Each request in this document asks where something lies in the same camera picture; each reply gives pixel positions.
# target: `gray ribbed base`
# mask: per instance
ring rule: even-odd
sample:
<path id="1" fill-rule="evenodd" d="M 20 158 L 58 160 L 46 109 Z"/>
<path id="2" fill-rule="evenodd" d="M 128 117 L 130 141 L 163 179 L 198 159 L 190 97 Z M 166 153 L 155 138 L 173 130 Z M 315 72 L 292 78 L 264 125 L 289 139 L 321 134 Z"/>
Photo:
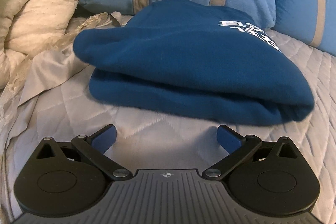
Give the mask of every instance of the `gray ribbed base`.
<path id="1" fill-rule="evenodd" d="M 310 213 L 272 218 L 237 204 L 218 181 L 196 170 L 140 170 L 114 182 L 103 199 L 83 213 L 64 218 L 23 214 L 14 224 L 322 224 Z"/>

